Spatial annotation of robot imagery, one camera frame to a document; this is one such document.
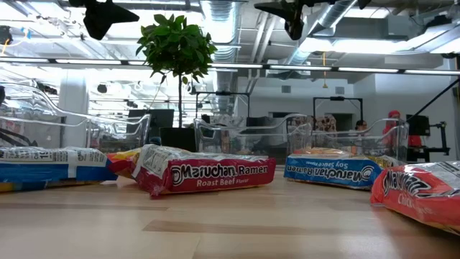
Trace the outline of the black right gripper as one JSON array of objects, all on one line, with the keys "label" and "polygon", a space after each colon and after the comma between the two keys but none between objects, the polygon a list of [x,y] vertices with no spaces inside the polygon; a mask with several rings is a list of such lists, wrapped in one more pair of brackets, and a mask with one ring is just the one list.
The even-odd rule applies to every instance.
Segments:
[{"label": "black right gripper", "polygon": [[263,12],[273,14],[279,18],[285,19],[287,26],[285,27],[287,33],[292,40],[299,40],[302,31],[304,21],[302,20],[303,6],[313,7],[318,3],[327,3],[334,5],[336,0],[294,0],[292,2],[286,2],[286,0],[279,1],[265,1],[254,4],[254,8]]}]

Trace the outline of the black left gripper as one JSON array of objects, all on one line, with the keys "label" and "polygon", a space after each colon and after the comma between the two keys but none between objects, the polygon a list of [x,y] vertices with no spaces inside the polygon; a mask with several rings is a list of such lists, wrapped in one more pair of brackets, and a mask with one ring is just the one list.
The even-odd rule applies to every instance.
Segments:
[{"label": "black left gripper", "polygon": [[[83,6],[86,8],[83,23],[89,35],[96,40],[102,40],[113,24],[139,21],[139,16],[128,9],[116,5],[112,0],[107,0],[107,2],[97,0],[69,0],[69,3],[73,7]],[[108,17],[109,27],[107,27],[102,17],[106,9],[106,4],[109,11],[114,14]]]}]

